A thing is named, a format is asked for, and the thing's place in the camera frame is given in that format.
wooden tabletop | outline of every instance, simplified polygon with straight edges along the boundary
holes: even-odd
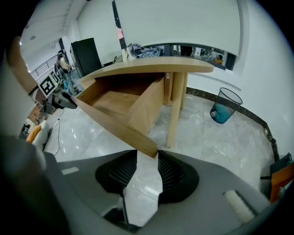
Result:
[[[127,73],[209,73],[213,69],[213,65],[194,58],[176,56],[150,57],[115,63],[84,76],[80,81],[85,82],[95,78]]]

white ceiling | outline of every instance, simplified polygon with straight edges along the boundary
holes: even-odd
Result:
[[[22,54],[37,49],[67,34],[72,20],[83,10],[86,0],[41,0],[22,34]]]

orange cushion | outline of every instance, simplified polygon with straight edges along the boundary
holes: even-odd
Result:
[[[27,142],[32,143],[35,139],[36,135],[41,131],[41,126],[35,126],[34,129],[28,134],[28,137],[26,139]]]
[[[283,169],[275,172],[271,176],[271,198],[270,202],[273,203],[279,199],[280,188],[284,187],[287,183],[294,179],[294,162],[284,167]]]

window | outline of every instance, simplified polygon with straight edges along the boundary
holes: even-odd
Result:
[[[218,48],[198,44],[168,43],[164,45],[148,45],[147,48],[158,46],[160,56],[184,56],[206,61],[221,69],[233,70],[236,56]]]

person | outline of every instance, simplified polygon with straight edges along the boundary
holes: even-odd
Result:
[[[222,65],[222,55],[218,55],[216,58],[214,58],[213,63]]]
[[[60,75],[67,81],[68,87],[72,95],[76,95],[74,91],[74,85],[70,76],[70,68],[73,66],[66,63],[64,59],[64,53],[60,50],[57,54],[57,69]]]
[[[191,56],[192,52],[193,52],[193,47],[181,46],[181,56]]]
[[[203,49],[201,59],[204,61],[207,61],[208,56],[209,56],[208,51],[206,49]]]

